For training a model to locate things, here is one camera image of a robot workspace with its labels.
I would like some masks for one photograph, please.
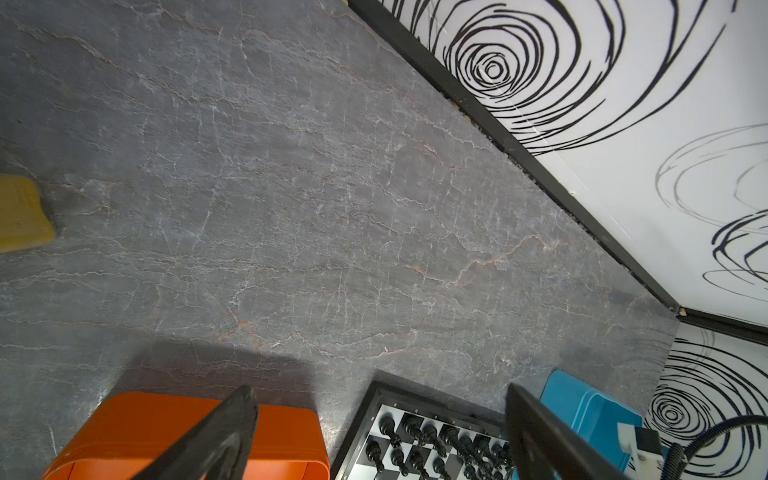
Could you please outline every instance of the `yellow object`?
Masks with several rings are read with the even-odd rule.
[[[45,245],[54,237],[35,182],[0,174],[0,253]]]

